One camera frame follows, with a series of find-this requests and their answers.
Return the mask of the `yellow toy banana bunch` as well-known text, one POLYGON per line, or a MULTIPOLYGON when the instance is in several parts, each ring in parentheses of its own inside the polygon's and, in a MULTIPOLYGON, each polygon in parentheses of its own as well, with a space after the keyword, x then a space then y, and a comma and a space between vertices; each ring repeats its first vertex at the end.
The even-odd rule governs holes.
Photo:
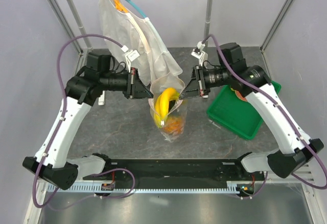
POLYGON ((169 105, 171 101, 177 101, 179 97, 179 92, 173 88, 169 87, 165 89, 157 98, 154 108, 154 122, 158 128, 162 128, 168 118, 169 105))

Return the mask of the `clear zip top bag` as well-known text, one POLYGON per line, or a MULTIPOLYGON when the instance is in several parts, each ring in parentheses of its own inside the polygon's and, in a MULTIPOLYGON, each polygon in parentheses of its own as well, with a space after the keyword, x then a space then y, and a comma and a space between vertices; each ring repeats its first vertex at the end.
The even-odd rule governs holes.
POLYGON ((184 82, 171 74, 155 80, 150 87, 153 94, 149 99, 150 114, 160 133, 170 143, 184 132, 188 102, 179 98, 184 88, 184 82))

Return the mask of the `toy pineapple orange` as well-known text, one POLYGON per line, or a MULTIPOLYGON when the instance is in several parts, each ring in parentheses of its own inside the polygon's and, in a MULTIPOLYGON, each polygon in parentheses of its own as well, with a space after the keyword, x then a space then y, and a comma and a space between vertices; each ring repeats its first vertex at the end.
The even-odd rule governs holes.
POLYGON ((163 131, 170 135, 180 135, 184 131, 185 119, 182 116, 169 116, 163 126, 163 131))

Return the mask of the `toy watermelon slice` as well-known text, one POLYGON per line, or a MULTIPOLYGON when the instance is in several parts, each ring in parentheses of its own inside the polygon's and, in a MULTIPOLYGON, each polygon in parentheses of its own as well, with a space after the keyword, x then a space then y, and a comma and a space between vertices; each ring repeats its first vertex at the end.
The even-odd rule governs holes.
POLYGON ((231 91, 233 91, 235 93, 235 95, 237 96, 238 99, 240 99, 244 102, 247 102, 247 99, 245 97, 243 97, 239 91, 233 89, 232 87, 230 89, 231 89, 231 91))

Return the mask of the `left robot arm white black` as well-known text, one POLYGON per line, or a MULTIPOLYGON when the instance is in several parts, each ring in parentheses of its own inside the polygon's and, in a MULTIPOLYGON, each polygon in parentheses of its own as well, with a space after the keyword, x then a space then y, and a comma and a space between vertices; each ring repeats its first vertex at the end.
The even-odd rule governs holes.
POLYGON ((62 105, 46 141, 34 156, 26 157, 22 163, 36 177, 67 190, 85 176, 96 175, 102 180, 111 176, 107 156, 94 153, 69 160, 67 154, 81 122, 104 91, 122 92, 127 99, 153 98, 141 82, 138 70, 131 66, 140 54, 129 50, 123 57, 127 67, 117 72, 115 58, 108 50, 87 54, 86 65, 67 82, 62 105))

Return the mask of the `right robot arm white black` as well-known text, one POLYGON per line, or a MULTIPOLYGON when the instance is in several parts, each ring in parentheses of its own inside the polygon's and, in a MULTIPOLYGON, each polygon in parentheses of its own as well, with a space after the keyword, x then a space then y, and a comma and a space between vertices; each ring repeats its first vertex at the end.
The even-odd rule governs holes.
POLYGON ((260 114, 277 141, 278 148, 270 152, 247 153, 234 166, 234 174, 245 180, 256 171, 271 170, 287 178, 313 158, 324 147, 321 139, 312 139, 304 132, 279 99, 271 79, 262 67, 247 66, 241 47, 235 43, 221 46, 219 66, 205 67, 205 44, 198 42, 191 55, 199 60, 193 67, 191 80, 181 92, 181 100, 203 97, 211 88, 228 85, 238 91, 260 114))

